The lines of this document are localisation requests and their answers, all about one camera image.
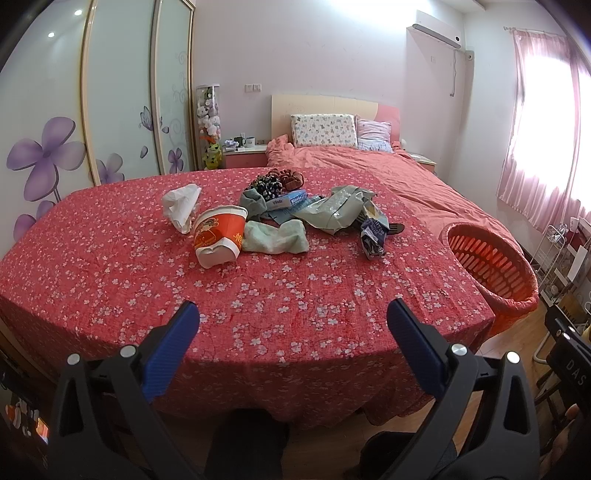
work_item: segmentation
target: air conditioner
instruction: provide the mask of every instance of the air conditioner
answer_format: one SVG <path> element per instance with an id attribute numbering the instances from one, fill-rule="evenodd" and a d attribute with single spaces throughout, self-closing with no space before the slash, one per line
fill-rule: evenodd
<path id="1" fill-rule="evenodd" d="M 457 28 L 454 28 L 425 12 L 417 10 L 417 15 L 415 16 L 412 26 L 416 30 L 431 35 L 432 37 L 451 45 L 453 48 L 462 47 L 460 31 Z"/>

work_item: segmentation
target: green cloth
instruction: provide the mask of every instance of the green cloth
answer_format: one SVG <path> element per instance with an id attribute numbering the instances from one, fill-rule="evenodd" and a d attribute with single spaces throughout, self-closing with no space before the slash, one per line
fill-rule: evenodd
<path id="1" fill-rule="evenodd" d="M 245 252 L 300 254 L 309 249 L 306 229 L 301 220 L 289 220 L 279 228 L 260 222 L 247 222 L 244 226 L 242 250 Z"/>
<path id="2" fill-rule="evenodd" d="M 267 203 L 255 189 L 248 189 L 240 195 L 238 205 L 248 210 L 247 220 L 259 220 L 262 213 L 267 211 Z"/>

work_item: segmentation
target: pink curtain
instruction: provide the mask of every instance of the pink curtain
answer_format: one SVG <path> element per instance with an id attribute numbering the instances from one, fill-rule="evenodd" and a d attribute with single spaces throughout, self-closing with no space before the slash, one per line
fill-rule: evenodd
<path id="1" fill-rule="evenodd" d="M 543 231 L 591 215 L 591 81 L 566 38 L 513 35 L 517 97 L 497 197 Z"/>

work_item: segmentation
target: laundry basket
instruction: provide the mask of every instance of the laundry basket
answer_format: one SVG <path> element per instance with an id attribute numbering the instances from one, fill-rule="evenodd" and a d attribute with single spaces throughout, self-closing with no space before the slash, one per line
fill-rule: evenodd
<path id="1" fill-rule="evenodd" d="M 538 305 L 538 284 L 525 258 L 484 227 L 469 222 L 447 225 L 439 235 L 476 286 L 496 319 L 488 337 L 507 330 Z"/>

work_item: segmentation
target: paper cup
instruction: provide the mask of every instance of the paper cup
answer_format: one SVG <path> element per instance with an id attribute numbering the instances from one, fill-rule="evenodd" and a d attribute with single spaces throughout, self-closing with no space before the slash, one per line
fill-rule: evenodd
<path id="1" fill-rule="evenodd" d="M 238 258 L 248 211 L 236 205 L 206 210 L 197 217 L 195 255 L 203 268 L 211 268 Z"/>

